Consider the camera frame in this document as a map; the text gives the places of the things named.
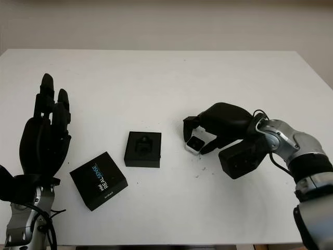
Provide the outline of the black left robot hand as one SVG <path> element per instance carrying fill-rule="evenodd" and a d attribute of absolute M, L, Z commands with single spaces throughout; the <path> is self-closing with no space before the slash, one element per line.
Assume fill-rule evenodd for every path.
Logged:
<path fill-rule="evenodd" d="M 33 117 L 26 122 L 20 141 L 19 157 L 24 174 L 52 178 L 68 153 L 71 140 L 68 93 L 60 89 L 57 101 L 54 96 L 53 77 L 46 73 L 35 98 Z"/>

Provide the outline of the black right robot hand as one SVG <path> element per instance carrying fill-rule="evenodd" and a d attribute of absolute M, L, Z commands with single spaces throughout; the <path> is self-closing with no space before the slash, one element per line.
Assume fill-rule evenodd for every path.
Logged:
<path fill-rule="evenodd" d="M 204 155 L 216 148 L 221 149 L 236 140 L 244 139 L 252 119 L 253 115 L 241 107 L 215 103 L 199 115 L 183 120 L 184 141 L 190 140 L 193 130 L 197 127 L 215 135 L 216 138 L 200 150 L 200 154 Z"/>

